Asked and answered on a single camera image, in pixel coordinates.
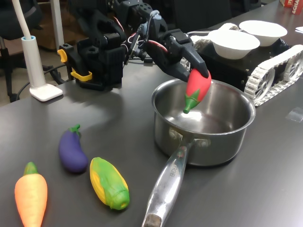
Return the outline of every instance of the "toy eggplant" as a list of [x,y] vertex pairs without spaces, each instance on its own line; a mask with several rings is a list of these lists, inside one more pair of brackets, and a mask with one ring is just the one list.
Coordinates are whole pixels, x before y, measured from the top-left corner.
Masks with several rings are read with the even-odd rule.
[[116,210],[122,210],[128,206],[127,184],[111,163],[100,157],[95,157],[90,163],[89,173],[91,184],[105,205]]
[[79,174],[86,171],[89,161],[80,145],[80,125],[69,128],[60,139],[59,156],[62,165],[71,173]]

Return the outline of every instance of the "carrot top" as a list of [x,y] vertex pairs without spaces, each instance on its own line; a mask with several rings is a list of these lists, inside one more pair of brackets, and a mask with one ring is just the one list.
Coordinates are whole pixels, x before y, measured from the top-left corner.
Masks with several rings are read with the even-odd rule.
[[23,176],[29,175],[29,174],[38,174],[37,167],[33,162],[27,163],[24,169]]

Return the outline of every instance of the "orange carrot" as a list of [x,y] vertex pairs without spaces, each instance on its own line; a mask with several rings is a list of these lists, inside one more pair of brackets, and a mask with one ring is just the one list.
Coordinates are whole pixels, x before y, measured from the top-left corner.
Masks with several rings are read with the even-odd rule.
[[47,201],[47,184],[29,162],[15,186],[15,200],[24,227],[40,227]]

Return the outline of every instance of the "yellow clamp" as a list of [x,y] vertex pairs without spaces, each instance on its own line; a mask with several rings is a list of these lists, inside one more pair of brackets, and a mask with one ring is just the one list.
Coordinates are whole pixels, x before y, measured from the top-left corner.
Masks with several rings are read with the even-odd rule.
[[62,49],[58,50],[57,52],[58,52],[58,54],[59,54],[60,57],[61,57],[61,62],[62,62],[62,63],[66,63],[66,62],[67,62],[67,55],[66,55],[66,52],[65,52],[64,50],[62,50]]
[[[64,50],[62,50],[62,49],[58,50],[57,52],[58,52],[58,54],[61,57],[61,62],[62,63],[66,63],[67,62],[66,52]],[[87,76],[81,76],[80,74],[78,74],[77,72],[75,72],[74,69],[72,69],[71,75],[73,77],[77,78],[78,80],[83,81],[83,82],[88,81],[88,80],[90,80],[90,79],[93,78],[93,75],[92,75],[92,73],[90,71],[89,71],[89,74]]]
[[82,81],[82,82],[86,82],[90,79],[93,78],[93,74],[89,71],[89,74],[87,76],[81,76],[80,74],[78,74],[77,72],[75,72],[74,69],[72,69],[71,75],[75,78],[77,78],[78,80]]

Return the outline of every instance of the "saucepan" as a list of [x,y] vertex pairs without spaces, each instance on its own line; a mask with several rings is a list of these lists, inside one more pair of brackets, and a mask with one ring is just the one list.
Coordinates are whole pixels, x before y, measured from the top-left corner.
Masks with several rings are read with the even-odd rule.
[[183,113],[186,83],[174,79],[152,94],[154,139],[170,156],[150,195],[142,227],[163,227],[176,201],[186,163],[217,166],[240,150],[256,109],[240,90],[213,80],[203,101]]

